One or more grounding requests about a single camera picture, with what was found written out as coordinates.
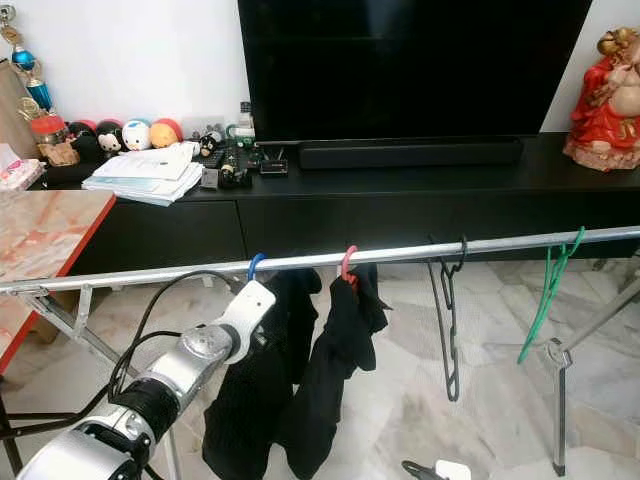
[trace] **marble floor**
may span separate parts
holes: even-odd
[[[593,261],[569,263],[541,340],[566,338],[611,300],[639,267],[638,259],[612,260],[600,271]],[[320,270],[323,291],[314,297],[329,310],[335,269]],[[467,464],[474,480],[553,479],[551,369],[534,349],[523,366],[516,358],[541,292],[541,262],[467,263],[456,277],[461,396],[447,400],[431,286],[419,264],[380,266],[380,296],[393,307],[389,326],[375,336],[378,368],[358,371],[345,385],[342,421],[317,480],[411,478],[400,462],[432,465],[437,459]],[[123,350],[157,287],[99,292],[90,327]],[[148,331],[184,330],[216,318],[230,294],[214,283],[185,281],[162,297]],[[134,363],[143,366],[171,339],[143,345]],[[568,373],[568,478],[640,478],[640,304],[573,353]],[[48,346],[30,338],[16,355],[2,391],[10,411],[73,410],[107,381],[109,367],[59,336]],[[215,479],[200,458],[202,412],[224,376],[219,370],[176,425],[183,478]],[[18,440],[24,458],[54,434]],[[163,449],[152,465],[166,475]],[[0,452],[0,478],[12,478]],[[294,479],[284,451],[271,450],[268,480]]]

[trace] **soundbar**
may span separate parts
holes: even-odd
[[[300,167],[308,170],[341,168],[415,167],[428,165],[504,164],[522,155],[516,137],[433,140],[330,140],[300,145]]]

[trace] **red table edge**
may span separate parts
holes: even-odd
[[[82,239],[73,249],[73,252],[71,252],[71,255],[69,255],[69,258],[67,258],[67,261],[62,265],[60,270],[58,270],[58,273],[55,275],[56,277],[62,277],[66,275],[69,270],[71,270],[71,267],[82,253],[82,250],[84,250],[84,247],[87,246],[89,240],[91,240],[91,237],[93,237],[93,235],[96,233],[96,230],[98,230],[98,227],[102,224],[104,219],[107,218],[109,211],[111,210],[111,208],[113,208],[113,205],[115,203],[116,197],[115,195],[111,195],[111,198],[109,198],[106,205],[102,208],[102,211],[96,217],[95,221],[91,224]],[[13,340],[11,340],[11,343],[2,354],[2,358],[0,358],[0,375],[5,372],[5,370],[9,366],[9,363],[11,363],[11,359],[18,351],[20,345],[22,345],[22,342],[24,341],[27,334],[31,331],[31,327],[33,327],[33,324],[38,319],[38,317],[39,315],[36,312],[31,312],[27,320],[22,324],[20,330],[18,330],[18,333],[16,333],[13,337]]]

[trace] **red figurine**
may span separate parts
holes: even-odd
[[[584,75],[564,153],[604,172],[632,169],[640,164],[640,36],[609,31],[598,51],[605,56]]]

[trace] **blue hanger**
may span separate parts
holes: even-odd
[[[251,260],[251,263],[249,264],[249,271],[247,272],[247,280],[251,281],[255,279],[256,265],[258,265],[258,263],[260,263],[265,258],[267,258],[267,256],[262,252],[257,253],[256,256],[253,257],[253,259]]]

